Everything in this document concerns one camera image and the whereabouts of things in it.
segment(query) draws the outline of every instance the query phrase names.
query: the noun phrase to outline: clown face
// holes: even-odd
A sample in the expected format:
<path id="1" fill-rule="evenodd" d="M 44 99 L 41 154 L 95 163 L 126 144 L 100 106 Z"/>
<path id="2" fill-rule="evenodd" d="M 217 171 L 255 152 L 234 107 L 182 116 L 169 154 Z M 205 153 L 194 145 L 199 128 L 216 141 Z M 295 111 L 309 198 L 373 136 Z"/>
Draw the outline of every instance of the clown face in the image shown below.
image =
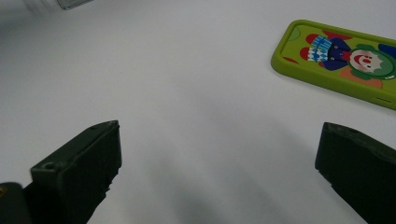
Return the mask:
<path id="1" fill-rule="evenodd" d="M 357 70 L 365 73 L 373 73 L 375 69 L 381 68 L 382 61 L 378 55 L 370 50 L 358 49 L 350 55 L 350 64 Z"/>

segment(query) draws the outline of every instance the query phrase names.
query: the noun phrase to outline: cartoon clown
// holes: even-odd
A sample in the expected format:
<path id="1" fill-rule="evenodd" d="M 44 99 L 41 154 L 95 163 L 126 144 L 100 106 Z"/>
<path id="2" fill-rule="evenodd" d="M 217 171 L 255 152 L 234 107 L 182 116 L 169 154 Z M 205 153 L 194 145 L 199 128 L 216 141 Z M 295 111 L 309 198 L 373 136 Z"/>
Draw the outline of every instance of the cartoon clown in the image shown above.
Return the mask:
<path id="1" fill-rule="evenodd" d="M 344 41 L 345 36 L 329 34 L 327 38 L 308 35 L 305 40 L 312 47 L 301 49 L 300 56 L 330 71 L 349 66 L 351 74 L 363 80 L 396 78 L 396 48 L 379 44 L 378 49 L 375 49 L 360 44 L 352 49 Z"/>

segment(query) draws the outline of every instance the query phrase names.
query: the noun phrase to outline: green phone case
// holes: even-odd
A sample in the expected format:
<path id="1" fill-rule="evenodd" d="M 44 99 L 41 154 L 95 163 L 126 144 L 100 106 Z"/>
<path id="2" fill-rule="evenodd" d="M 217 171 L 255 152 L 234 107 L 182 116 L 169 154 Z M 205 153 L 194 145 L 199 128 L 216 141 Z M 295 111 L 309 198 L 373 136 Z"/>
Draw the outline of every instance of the green phone case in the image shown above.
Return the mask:
<path id="1" fill-rule="evenodd" d="M 271 65 L 280 74 L 396 110 L 396 41 L 294 21 Z"/>

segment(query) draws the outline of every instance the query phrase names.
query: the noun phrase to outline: white table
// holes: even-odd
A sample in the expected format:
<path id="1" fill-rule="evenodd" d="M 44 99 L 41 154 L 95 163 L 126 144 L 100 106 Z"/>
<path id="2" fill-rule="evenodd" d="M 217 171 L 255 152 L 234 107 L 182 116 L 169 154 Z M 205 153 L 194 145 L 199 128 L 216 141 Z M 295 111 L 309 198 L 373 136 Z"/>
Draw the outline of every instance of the white table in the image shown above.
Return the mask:
<path id="1" fill-rule="evenodd" d="M 26 186 L 53 150 L 118 119 L 123 165 L 89 223 L 364 223 L 314 167 L 321 127 L 396 147 L 396 112 L 270 59 L 299 19 L 395 39 L 396 1 L 7 3 L 0 182 Z"/>

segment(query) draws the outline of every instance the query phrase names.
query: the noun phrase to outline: rubber phone case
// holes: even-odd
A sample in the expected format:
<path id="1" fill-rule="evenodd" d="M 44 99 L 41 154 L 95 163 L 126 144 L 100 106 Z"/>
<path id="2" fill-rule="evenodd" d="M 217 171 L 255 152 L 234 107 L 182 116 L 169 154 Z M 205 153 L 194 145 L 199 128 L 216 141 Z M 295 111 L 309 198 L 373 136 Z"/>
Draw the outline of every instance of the rubber phone case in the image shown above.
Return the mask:
<path id="1" fill-rule="evenodd" d="M 271 60 L 280 74 L 396 110 L 396 41 L 294 21 Z"/>

